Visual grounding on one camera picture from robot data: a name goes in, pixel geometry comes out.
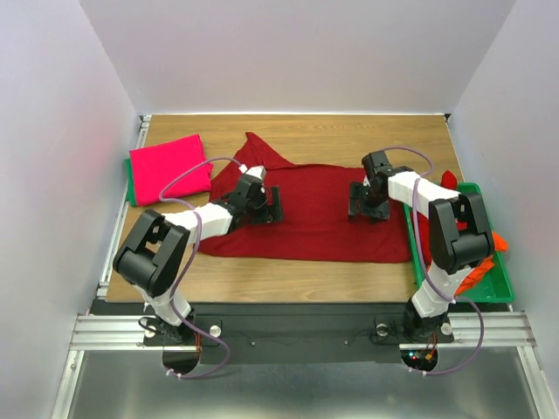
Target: folded pink towel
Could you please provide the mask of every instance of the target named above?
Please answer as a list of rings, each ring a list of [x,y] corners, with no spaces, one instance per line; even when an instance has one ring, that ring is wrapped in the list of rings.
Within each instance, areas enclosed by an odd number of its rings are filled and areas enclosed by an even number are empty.
[[[157,203],[163,188],[204,160],[204,149],[198,134],[158,146],[131,150],[130,163],[138,206]],[[211,190],[211,169],[209,163],[195,170],[169,189],[165,197],[175,198]]]

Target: red cloth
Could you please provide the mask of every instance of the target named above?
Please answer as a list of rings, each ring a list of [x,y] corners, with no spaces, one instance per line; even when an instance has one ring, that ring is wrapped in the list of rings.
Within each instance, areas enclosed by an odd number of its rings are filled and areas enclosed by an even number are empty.
[[[200,251],[214,256],[398,263],[410,260],[401,203],[390,203],[390,220],[348,221],[349,184],[362,182],[363,168],[295,165],[256,134],[246,133],[235,158],[247,167],[266,167],[266,185],[279,186],[281,223],[246,225],[229,235],[203,240]],[[211,182],[210,199],[231,192],[240,176],[229,164]]]
[[[138,206],[158,203],[163,188],[181,173],[205,160],[198,134],[158,146],[131,150],[136,203]],[[211,168],[211,164],[206,164],[195,170],[173,185],[165,197],[176,198],[209,191]]]

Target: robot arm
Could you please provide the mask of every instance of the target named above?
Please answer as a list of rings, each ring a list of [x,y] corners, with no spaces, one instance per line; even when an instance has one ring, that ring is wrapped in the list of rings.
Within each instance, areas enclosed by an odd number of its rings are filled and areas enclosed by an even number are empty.
[[[441,188],[406,167],[393,168],[383,151],[362,159],[366,179],[351,186],[349,217],[357,213],[382,221],[390,216],[388,198],[410,207],[413,190],[418,181],[418,212],[429,218],[432,263],[428,281],[406,306],[404,328],[410,335],[426,335],[442,322],[462,281],[473,268],[494,252],[493,236],[480,194],[460,194]],[[456,221],[466,223],[458,230]]]
[[[160,319],[180,326],[182,321],[170,306],[171,298],[184,318],[191,309],[178,292],[172,295],[172,285],[186,246],[197,240],[195,213],[202,220],[201,239],[231,233],[247,223],[281,221],[279,189],[272,188],[269,203],[263,186],[265,177],[263,167],[250,168],[240,176],[230,194],[213,203],[176,214],[144,211],[117,251],[114,270],[143,296]]]

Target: white wall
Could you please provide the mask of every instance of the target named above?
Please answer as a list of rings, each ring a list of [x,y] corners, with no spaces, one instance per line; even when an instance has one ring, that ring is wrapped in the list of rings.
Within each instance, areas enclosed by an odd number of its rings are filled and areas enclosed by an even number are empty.
[[[77,1],[2,2],[0,39],[0,417],[47,418],[137,117]]]
[[[450,118],[461,166],[510,243],[517,302],[559,401],[559,3],[519,0]]]
[[[81,0],[141,113],[451,112],[514,0]]]

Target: wooden tabletop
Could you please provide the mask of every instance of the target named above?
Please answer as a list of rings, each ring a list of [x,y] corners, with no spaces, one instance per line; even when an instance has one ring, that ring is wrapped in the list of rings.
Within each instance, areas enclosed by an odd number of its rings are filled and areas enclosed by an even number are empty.
[[[233,156],[253,131],[294,163],[329,163],[359,167],[364,155],[392,145],[423,151],[435,163],[432,180],[450,169],[461,172],[443,116],[381,115],[156,115],[146,146],[200,134],[206,157]],[[394,166],[427,169],[420,157],[390,151]],[[215,162],[215,176],[226,162]],[[195,205],[209,194],[191,196]],[[183,211],[159,203],[159,212]],[[128,208],[121,241],[145,208]],[[372,264],[265,258],[217,258],[199,253],[180,291],[188,301],[309,302],[405,301],[415,291],[411,263]],[[112,272],[107,301],[142,301],[140,294]]]

